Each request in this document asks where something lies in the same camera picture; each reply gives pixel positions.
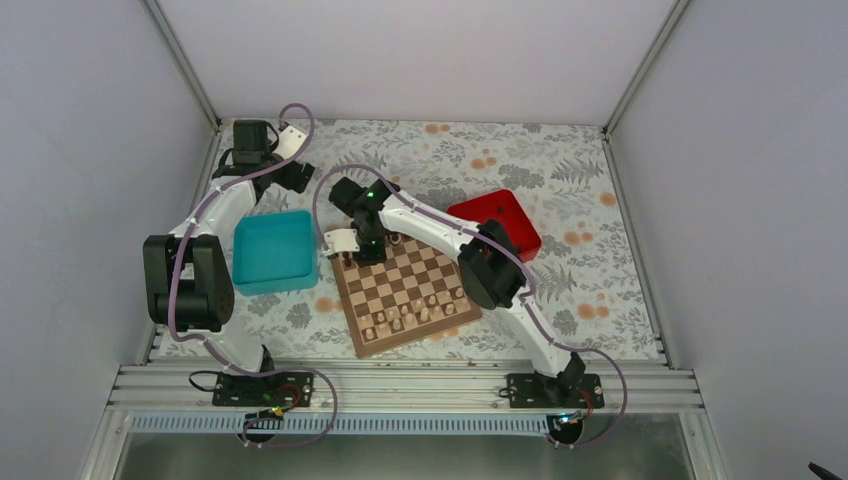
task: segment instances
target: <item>wooden chessboard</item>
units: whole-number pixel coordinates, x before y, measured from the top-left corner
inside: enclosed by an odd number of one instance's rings
[[[409,237],[387,242],[385,263],[331,261],[356,356],[374,355],[482,316],[462,289],[459,268]]]

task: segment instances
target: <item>red plastic bin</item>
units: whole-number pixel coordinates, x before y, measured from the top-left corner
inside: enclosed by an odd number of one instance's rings
[[[509,190],[496,190],[482,197],[458,203],[448,208],[447,212],[454,217],[477,223],[497,220],[503,225],[523,262],[533,260],[542,248],[539,233],[533,228],[518,199]]]

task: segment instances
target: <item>floral tablecloth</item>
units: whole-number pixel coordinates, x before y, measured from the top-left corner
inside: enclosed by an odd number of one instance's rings
[[[303,130],[305,121],[292,123]],[[232,146],[227,122],[219,155]],[[273,186],[252,214],[307,209],[317,179],[340,164],[364,163],[424,202],[447,207],[500,188],[512,190],[542,237],[529,263],[538,301],[566,343],[594,346],[617,359],[655,359],[657,350],[597,127],[500,123],[319,120],[301,157],[316,167],[302,195]],[[370,184],[365,172],[350,172]],[[320,193],[325,230],[348,221]],[[231,239],[224,239],[228,262]],[[355,358],[328,260],[307,291],[257,297],[236,293],[233,318],[276,357]],[[159,355],[205,355],[167,333]],[[373,358],[522,359],[521,343],[492,313],[446,333]]]

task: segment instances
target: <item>metal floor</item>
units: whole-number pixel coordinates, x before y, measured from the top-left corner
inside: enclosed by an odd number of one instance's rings
[[[590,419],[584,437],[610,420]],[[663,414],[628,416],[607,442],[578,451],[516,436],[337,435],[273,450],[244,448],[231,434],[132,434],[116,478],[679,480],[694,478],[690,469],[678,416]]]

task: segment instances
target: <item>blue plastic bin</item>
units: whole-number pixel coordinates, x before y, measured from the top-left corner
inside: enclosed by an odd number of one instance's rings
[[[318,261],[312,228],[306,210],[242,218],[233,239],[233,285],[242,295],[314,287]]]

